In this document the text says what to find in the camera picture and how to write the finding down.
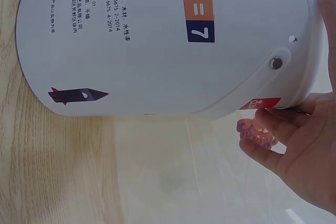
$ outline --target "number 7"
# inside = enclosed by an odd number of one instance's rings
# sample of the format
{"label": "number 7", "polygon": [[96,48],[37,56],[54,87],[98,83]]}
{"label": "number 7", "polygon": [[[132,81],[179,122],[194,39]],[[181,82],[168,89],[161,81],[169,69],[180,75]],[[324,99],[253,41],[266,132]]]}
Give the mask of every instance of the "number 7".
{"label": "number 7", "polygon": [[197,30],[191,30],[191,33],[202,36],[205,39],[209,39],[209,29],[207,27],[204,27],[204,32],[197,31]]}

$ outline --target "small hole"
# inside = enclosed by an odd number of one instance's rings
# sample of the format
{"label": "small hole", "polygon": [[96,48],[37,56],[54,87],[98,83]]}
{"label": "small hole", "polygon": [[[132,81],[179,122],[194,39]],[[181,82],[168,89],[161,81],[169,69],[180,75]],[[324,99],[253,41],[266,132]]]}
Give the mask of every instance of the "small hole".
{"label": "small hole", "polygon": [[296,38],[294,35],[292,35],[292,36],[289,36],[289,42],[290,43],[294,43],[295,41],[298,41],[298,38]]}

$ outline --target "navy blue square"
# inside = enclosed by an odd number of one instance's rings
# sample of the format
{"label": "navy blue square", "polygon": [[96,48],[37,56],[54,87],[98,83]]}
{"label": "navy blue square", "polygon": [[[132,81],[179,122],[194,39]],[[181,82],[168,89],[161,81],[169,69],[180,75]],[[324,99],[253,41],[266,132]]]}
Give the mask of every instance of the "navy blue square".
{"label": "navy blue square", "polygon": [[214,43],[215,22],[205,20],[187,20],[189,42]]}

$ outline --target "finger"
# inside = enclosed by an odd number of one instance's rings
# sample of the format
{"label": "finger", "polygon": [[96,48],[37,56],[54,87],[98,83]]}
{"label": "finger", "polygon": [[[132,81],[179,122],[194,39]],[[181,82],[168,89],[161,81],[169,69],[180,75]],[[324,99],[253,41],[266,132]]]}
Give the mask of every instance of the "finger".
{"label": "finger", "polygon": [[267,110],[257,110],[255,117],[277,140],[286,146],[298,129],[295,125],[281,120]]}
{"label": "finger", "polygon": [[240,140],[239,146],[247,156],[254,159],[275,174],[278,174],[277,167],[282,154],[265,149],[247,138]]}
{"label": "finger", "polygon": [[319,0],[323,20],[328,32],[329,48],[336,48],[336,0]]}
{"label": "finger", "polygon": [[268,110],[268,112],[270,112],[271,114],[275,115],[277,118],[283,121],[295,125],[298,128],[304,126],[309,120],[308,115],[292,109],[287,110],[270,109]]}
{"label": "finger", "polygon": [[296,106],[294,109],[302,113],[312,115],[316,107],[316,102],[322,95],[323,94],[321,93],[311,93],[300,105]]}
{"label": "finger", "polygon": [[329,44],[329,77],[336,90],[336,0],[319,0]]}

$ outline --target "metal rivet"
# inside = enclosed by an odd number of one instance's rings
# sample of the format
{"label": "metal rivet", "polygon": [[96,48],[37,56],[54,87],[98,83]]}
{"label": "metal rivet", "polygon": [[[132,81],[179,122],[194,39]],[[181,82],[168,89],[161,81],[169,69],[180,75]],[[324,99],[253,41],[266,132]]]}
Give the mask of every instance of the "metal rivet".
{"label": "metal rivet", "polygon": [[282,67],[283,61],[280,57],[274,57],[271,59],[269,65],[272,69],[277,70]]}

